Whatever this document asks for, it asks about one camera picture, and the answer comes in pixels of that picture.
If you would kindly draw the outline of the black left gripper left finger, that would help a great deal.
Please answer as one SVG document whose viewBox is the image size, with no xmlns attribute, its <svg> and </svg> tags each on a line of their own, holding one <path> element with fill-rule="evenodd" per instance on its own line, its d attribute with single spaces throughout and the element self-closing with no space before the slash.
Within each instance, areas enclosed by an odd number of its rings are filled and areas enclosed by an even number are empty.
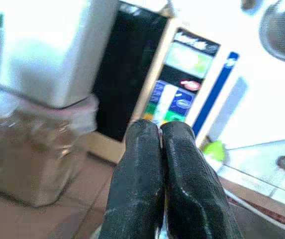
<svg viewBox="0 0 285 239">
<path fill-rule="evenodd" d="M 115 167 L 101 225 L 103 239 L 156 239 L 164 215 L 165 175 L 158 127 L 133 122 Z"/>
</svg>

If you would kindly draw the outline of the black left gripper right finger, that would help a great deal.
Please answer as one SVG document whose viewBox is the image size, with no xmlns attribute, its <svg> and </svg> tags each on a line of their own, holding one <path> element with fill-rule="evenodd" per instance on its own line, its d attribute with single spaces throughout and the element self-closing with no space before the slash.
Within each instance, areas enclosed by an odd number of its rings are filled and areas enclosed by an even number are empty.
<svg viewBox="0 0 285 239">
<path fill-rule="evenodd" d="M 192 128 L 161 126 L 167 160 L 167 223 L 172 239 L 240 239 L 241 231 L 216 172 L 196 147 Z"/>
</svg>

